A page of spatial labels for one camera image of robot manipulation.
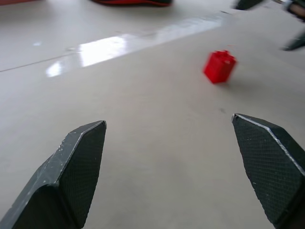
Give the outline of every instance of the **white floor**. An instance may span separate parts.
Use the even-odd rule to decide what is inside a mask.
[[[305,147],[305,54],[279,50],[302,24],[277,5],[235,14],[211,31],[46,74],[71,47],[220,10],[235,13],[230,4],[110,8],[48,0],[0,7],[0,217],[70,130],[104,119],[86,229],[273,228],[244,172],[230,118],[243,113],[282,125]],[[201,68],[209,52],[227,47],[239,65],[228,84],[212,85]]]

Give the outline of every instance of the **textured gripper pad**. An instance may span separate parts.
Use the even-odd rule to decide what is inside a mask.
[[[283,128],[265,120],[235,114],[233,125],[246,174],[278,227],[303,197],[305,152]]]
[[[34,173],[0,229],[80,229],[97,184],[106,122],[81,126]]]

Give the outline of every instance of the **blurry black object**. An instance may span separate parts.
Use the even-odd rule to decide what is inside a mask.
[[[305,152],[281,127],[243,114],[232,119],[246,174],[277,229],[305,228]]]
[[[71,131],[34,173],[0,229],[80,229],[100,172],[106,122]]]
[[[238,0],[234,6],[236,10],[249,10],[252,7],[262,3],[265,0]],[[298,19],[305,22],[305,17],[297,15],[291,10],[291,6],[297,5],[305,10],[305,0],[288,0],[284,3],[284,10],[295,15]],[[285,51],[293,51],[305,46],[305,32],[294,38],[287,46],[283,48]]]

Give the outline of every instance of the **tiled floor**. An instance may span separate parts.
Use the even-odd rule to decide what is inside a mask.
[[[46,74],[82,43],[228,9],[222,0],[178,0],[167,9],[86,0],[0,7],[0,217],[70,130],[104,119],[102,168],[85,228],[273,228],[244,172],[230,118],[267,119],[305,146],[304,51],[279,50],[302,25],[278,6]],[[228,84],[212,85],[201,68],[209,52],[228,45],[239,65]]]

